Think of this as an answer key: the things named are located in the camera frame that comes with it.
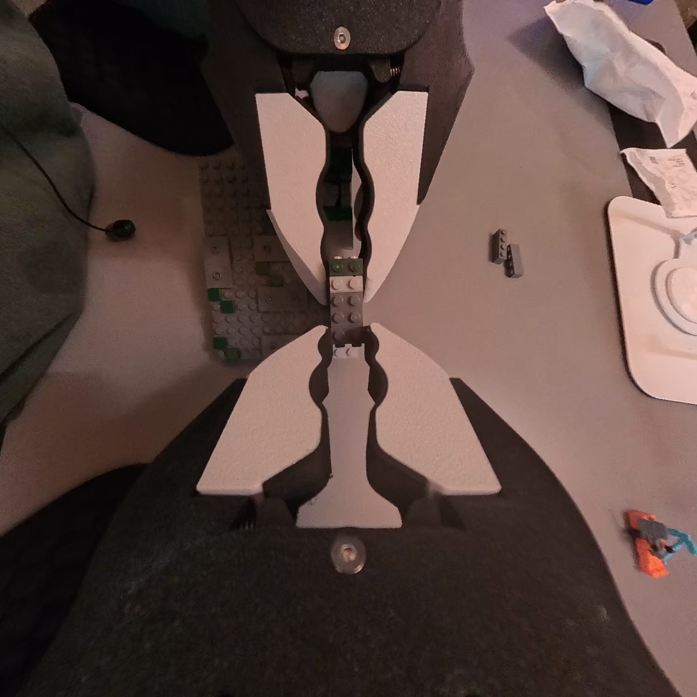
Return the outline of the person's green sweatshirt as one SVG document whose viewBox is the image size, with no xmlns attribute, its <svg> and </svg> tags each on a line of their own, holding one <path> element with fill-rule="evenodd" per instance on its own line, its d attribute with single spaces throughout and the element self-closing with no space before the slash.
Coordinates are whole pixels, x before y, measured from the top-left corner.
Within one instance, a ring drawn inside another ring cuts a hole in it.
<svg viewBox="0 0 697 697">
<path fill-rule="evenodd" d="M 1 435 L 21 412 L 83 309 L 88 229 L 60 203 L 9 130 L 70 208 L 89 216 L 91 153 L 28 17 L 1 2 Z"/>
</svg>

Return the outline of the grey brick baseplate model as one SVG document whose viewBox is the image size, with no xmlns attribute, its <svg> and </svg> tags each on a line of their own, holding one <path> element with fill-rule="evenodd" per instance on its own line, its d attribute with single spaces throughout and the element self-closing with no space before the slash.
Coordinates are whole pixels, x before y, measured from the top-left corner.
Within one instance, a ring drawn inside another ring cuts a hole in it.
<svg viewBox="0 0 697 697">
<path fill-rule="evenodd" d="M 353 164 L 350 146 L 332 148 L 319 185 L 326 290 L 331 258 L 362 258 L 354 237 Z M 229 364 L 259 362 L 313 327 L 330 326 L 328 299 L 319 303 L 296 273 L 240 149 L 203 159 L 199 185 L 214 352 Z"/>
</svg>

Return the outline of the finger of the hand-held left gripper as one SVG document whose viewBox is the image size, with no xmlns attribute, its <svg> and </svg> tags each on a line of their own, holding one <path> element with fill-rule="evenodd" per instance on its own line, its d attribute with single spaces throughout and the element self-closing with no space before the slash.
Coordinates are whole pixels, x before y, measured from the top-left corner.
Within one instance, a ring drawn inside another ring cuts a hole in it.
<svg viewBox="0 0 697 697">
<path fill-rule="evenodd" d="M 367 226 L 364 301 L 379 291 L 394 266 L 419 210 L 419 183 L 429 93 L 398 90 L 380 99 L 358 127 L 353 164 L 353 226 L 356 240 Z"/>
<path fill-rule="evenodd" d="M 288 93 L 256 95 L 266 169 L 269 218 L 296 273 L 327 305 L 326 268 L 321 256 L 324 222 L 317 188 L 327 164 L 322 123 Z"/>
</svg>

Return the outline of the grey brick tower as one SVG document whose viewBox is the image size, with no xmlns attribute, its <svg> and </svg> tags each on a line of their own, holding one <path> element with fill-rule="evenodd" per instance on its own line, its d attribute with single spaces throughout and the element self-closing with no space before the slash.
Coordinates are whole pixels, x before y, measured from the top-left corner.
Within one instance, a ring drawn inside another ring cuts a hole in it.
<svg viewBox="0 0 697 697">
<path fill-rule="evenodd" d="M 362 258 L 333 257 L 329 260 L 327 299 L 334 357 L 358 357 L 364 344 Z"/>
</svg>

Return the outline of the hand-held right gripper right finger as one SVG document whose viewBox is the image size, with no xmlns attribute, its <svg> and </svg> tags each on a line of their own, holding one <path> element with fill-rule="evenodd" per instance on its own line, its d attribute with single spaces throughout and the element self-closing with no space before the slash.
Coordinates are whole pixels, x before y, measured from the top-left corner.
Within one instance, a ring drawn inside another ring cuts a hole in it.
<svg viewBox="0 0 697 697">
<path fill-rule="evenodd" d="M 374 322 L 367 334 L 377 455 L 445 496 L 485 496 L 501 484 L 448 374 L 426 353 Z"/>
</svg>

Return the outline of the orange teal brick figure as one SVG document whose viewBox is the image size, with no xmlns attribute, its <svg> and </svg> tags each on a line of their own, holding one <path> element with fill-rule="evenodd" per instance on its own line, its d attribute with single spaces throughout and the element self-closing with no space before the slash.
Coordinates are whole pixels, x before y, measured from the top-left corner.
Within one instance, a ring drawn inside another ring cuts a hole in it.
<svg viewBox="0 0 697 697">
<path fill-rule="evenodd" d="M 682 552 L 696 557 L 696 544 L 692 537 L 666 526 L 655 515 L 629 510 L 624 513 L 624 520 L 639 569 L 650 578 L 663 579 L 668 576 L 667 563 Z"/>
</svg>

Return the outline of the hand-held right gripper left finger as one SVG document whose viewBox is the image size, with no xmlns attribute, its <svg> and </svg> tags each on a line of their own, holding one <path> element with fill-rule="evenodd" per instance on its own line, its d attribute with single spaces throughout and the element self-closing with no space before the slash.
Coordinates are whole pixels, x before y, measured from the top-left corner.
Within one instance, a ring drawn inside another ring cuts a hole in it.
<svg viewBox="0 0 697 697">
<path fill-rule="evenodd" d="M 332 340 L 316 326 L 248 376 L 199 479 L 204 495 L 283 500 L 300 508 L 332 474 L 327 411 Z"/>
</svg>

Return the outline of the person's dark trousers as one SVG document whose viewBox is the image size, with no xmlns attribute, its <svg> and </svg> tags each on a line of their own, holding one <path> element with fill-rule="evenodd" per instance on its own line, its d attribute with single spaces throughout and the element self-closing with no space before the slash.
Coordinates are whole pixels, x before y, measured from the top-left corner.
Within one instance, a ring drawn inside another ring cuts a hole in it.
<svg viewBox="0 0 697 697">
<path fill-rule="evenodd" d="M 93 554 L 144 464 L 71 489 L 1 536 L 1 695 L 16 696 L 46 653 Z"/>
</svg>

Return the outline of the white plastic tray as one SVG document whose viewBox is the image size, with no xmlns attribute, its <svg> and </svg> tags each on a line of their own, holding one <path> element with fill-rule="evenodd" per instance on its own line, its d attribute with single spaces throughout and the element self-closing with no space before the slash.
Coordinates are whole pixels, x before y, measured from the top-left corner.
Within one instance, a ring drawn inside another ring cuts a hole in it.
<svg viewBox="0 0 697 697">
<path fill-rule="evenodd" d="M 607 218 L 624 353 L 634 383 L 657 399 L 696 404 L 696 218 L 614 198 Z"/>
</svg>

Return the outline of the crumpled white paper bag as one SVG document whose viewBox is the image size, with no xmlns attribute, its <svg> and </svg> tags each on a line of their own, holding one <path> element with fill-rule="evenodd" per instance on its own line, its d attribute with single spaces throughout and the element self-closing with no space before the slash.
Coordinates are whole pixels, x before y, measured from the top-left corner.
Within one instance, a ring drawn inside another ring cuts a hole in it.
<svg viewBox="0 0 697 697">
<path fill-rule="evenodd" d="M 655 124 L 668 148 L 696 124 L 696 77 L 635 34 L 603 1 L 552 1 L 545 13 L 580 64 L 587 89 Z"/>
</svg>

